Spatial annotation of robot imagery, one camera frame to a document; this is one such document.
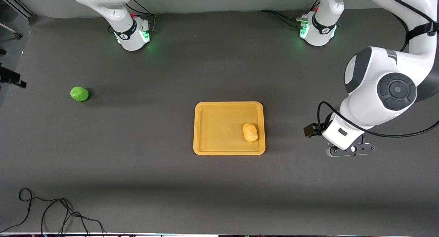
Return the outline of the yellow-brown potato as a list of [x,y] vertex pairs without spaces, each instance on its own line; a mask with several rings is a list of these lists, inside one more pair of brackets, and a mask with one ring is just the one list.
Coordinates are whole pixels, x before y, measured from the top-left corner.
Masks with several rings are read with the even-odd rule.
[[245,123],[242,126],[243,137],[247,142],[254,142],[258,139],[258,129],[253,123]]

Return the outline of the thin grey rod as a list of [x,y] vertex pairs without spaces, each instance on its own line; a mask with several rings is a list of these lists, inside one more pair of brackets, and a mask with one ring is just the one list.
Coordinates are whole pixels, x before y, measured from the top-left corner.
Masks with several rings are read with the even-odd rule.
[[14,34],[14,36],[18,39],[21,39],[23,37],[23,35],[13,29],[11,29],[10,27],[4,25],[3,23],[0,23],[0,27],[6,29],[7,31],[10,31]]

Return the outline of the dark grey table cloth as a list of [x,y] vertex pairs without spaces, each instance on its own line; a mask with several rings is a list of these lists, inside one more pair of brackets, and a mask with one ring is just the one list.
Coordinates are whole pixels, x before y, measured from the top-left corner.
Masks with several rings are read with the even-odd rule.
[[[369,45],[398,49],[383,9],[348,9],[312,47],[268,13],[166,14],[152,43],[123,50],[102,18],[29,20],[0,107],[0,230],[26,215],[22,188],[67,198],[108,232],[439,236],[439,129],[365,136],[377,152],[328,157],[306,138],[317,105],[346,97],[345,65]],[[80,86],[89,98],[77,102]],[[259,156],[193,152],[196,104],[258,101]]]

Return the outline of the yellow rectangular plastic tray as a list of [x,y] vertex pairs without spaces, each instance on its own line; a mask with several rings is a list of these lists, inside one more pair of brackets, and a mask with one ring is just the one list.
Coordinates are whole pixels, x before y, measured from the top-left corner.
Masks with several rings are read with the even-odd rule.
[[[252,124],[249,142],[243,126]],[[261,155],[265,152],[264,110],[257,101],[200,102],[195,107],[193,151],[204,156]]]

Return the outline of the green apple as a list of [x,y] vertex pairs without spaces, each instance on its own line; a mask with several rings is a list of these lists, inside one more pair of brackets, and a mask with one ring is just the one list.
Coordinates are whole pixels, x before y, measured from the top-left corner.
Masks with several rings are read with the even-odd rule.
[[77,102],[84,102],[89,98],[89,92],[83,87],[75,86],[70,90],[70,96]]

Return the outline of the aluminium frame profile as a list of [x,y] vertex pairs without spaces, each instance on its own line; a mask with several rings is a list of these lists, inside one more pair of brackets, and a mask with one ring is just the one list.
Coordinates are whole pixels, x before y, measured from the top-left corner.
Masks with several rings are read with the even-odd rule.
[[36,16],[34,12],[32,12],[24,3],[20,0],[2,0],[6,4],[8,4],[12,9],[14,9],[17,13],[20,13],[26,18]]

